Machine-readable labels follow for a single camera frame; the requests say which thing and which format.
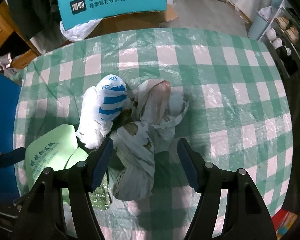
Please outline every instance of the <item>blue striped plastic bag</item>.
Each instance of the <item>blue striped plastic bag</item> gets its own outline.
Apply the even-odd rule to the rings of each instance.
[[[127,99],[127,87],[116,75],[107,75],[97,86],[86,90],[82,99],[76,136],[88,149],[98,148],[111,130]]]

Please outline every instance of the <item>concrete floor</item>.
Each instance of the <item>concrete floor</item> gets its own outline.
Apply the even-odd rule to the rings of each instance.
[[[246,23],[227,3],[217,0],[174,0],[178,18],[160,27],[198,28],[247,37]]]

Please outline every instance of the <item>white sneaker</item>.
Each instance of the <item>white sneaker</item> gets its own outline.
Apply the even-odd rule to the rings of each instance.
[[[272,42],[272,45],[274,46],[275,49],[280,48],[282,44],[282,40],[280,38],[277,38]]]
[[[269,39],[269,41],[271,41],[271,42],[274,41],[277,38],[277,35],[275,34],[275,29],[272,28],[272,29],[268,30],[266,32],[266,36]]]
[[[287,46],[284,46],[287,50],[287,56],[290,56],[291,55],[291,49],[290,48],[287,48]]]

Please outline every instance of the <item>cardboard box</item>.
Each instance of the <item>cardboard box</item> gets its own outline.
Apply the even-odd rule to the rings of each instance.
[[[58,0],[66,30],[93,19],[133,12],[164,11],[167,0]]]
[[[162,12],[140,12],[123,14],[103,19],[87,38],[120,31],[158,28],[159,24],[178,17],[171,5]]]

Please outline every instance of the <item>black jacket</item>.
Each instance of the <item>black jacket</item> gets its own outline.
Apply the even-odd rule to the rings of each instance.
[[[60,22],[57,0],[8,0],[10,15],[26,40]]]

